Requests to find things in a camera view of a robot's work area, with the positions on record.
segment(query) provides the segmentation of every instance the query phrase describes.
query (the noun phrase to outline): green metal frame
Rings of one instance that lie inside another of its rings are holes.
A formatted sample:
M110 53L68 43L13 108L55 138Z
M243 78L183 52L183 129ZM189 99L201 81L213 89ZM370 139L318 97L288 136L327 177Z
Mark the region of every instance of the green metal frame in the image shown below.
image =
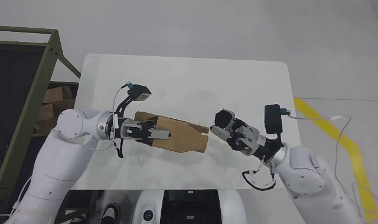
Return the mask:
M0 26L0 31L50 34L47 43L25 43L16 41L0 41L0 47L14 45L20 46L41 46L45 47L42 59L35 74L31 89L26 99L21 116L18 120L11 143L8 148L4 163L0 168L0 199L9 204L14 186L25 158L25 153L29 146L30 138L37 121L43 99L50 83L51 76L59 59L71 72L80 78L80 72L64 57L61 48L60 37L57 30L42 28L7 27Z

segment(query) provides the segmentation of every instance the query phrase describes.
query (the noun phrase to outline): cardboard boxes on cart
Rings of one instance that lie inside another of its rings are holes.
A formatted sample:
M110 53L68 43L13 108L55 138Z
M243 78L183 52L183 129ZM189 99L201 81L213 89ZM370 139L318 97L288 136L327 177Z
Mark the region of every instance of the cardboard boxes on cart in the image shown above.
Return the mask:
M47 136L57 125L59 114L73 108L74 104L75 99L68 86L55 87L46 91L33 136Z

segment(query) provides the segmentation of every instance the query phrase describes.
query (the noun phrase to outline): shoe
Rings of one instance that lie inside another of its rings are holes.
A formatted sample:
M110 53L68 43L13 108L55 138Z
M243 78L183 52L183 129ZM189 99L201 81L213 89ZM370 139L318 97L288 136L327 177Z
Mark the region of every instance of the shoe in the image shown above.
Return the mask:
M101 224L119 224L120 210L116 203L109 203L102 214Z
M86 224L88 222L89 213L85 213L71 220L70 224Z

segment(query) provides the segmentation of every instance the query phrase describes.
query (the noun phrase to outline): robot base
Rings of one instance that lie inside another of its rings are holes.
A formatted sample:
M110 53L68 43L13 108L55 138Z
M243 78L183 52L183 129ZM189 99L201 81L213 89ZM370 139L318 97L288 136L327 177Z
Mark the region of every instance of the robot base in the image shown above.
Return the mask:
M144 190L132 224L247 224L236 190Z

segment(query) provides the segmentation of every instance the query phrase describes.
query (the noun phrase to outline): cardboard flap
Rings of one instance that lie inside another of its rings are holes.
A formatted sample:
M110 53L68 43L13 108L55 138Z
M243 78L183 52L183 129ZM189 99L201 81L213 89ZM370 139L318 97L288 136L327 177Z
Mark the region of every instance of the cardboard flap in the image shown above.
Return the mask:
M148 113L148 112L135 112L135 116L134 116L134 120L135 121L156 121L157 120L157 117L158 115L155 115L155 114L151 114L151 113Z
M151 114L151 113L148 113L148 112L136 112L135 116L134 116L134 120L136 120L136 121L157 121L158 117L159 117L158 115ZM185 122L189 126L193 127L199 133L208 134L208 132L209 132L209 128L202 126L202 125L196 125L196 124L192 124L190 122L181 121L181 120L166 117L166 116L160 116L160 117L165 117L165 118L169 118L169 119L172 119L172 120L175 120L175 121Z
M207 127L146 112L135 113L134 120L155 121L157 129L170 131L169 139L155 139L152 143L153 147L174 152L197 151L204 153L206 150L208 136L202 133L208 133Z

